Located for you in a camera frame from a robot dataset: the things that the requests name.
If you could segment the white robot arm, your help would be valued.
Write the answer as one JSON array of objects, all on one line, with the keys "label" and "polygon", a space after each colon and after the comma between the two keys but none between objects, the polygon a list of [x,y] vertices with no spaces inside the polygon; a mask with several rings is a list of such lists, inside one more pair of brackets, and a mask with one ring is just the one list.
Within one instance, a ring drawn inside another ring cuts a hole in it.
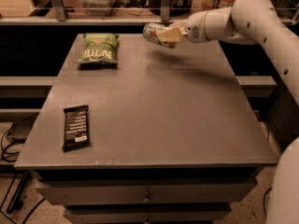
[{"label": "white robot arm", "polygon": [[[270,0],[235,0],[231,7],[201,11],[158,34],[163,42],[253,40],[299,102],[299,36],[278,17]],[[299,224],[299,138],[283,151],[275,171],[265,224]]]}]

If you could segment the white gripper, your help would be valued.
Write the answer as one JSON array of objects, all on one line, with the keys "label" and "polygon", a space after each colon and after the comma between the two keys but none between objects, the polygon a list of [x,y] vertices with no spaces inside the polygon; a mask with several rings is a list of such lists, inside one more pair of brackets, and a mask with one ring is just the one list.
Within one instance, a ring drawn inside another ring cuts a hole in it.
[{"label": "white gripper", "polygon": [[157,34],[161,42],[179,43],[183,37],[192,43],[206,43],[205,12],[192,14],[188,19],[179,23],[179,27],[166,28]]}]

